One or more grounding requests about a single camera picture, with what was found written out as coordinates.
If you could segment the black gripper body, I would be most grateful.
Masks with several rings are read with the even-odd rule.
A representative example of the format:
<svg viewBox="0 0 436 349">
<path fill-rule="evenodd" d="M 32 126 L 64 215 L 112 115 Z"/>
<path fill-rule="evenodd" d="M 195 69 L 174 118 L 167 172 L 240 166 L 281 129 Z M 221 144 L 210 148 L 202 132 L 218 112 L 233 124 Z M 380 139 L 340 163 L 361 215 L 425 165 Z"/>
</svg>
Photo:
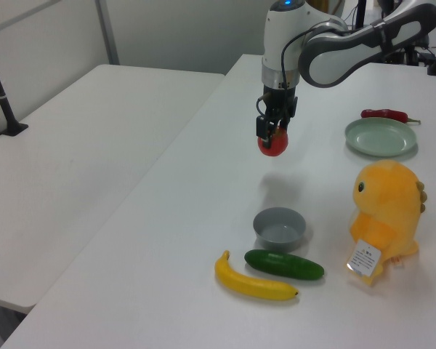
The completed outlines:
<svg viewBox="0 0 436 349">
<path fill-rule="evenodd" d="M 256 108 L 269 120 L 291 119 L 296 113 L 296 88 L 272 89 L 264 86 L 263 95 L 257 99 Z"/>
</svg>

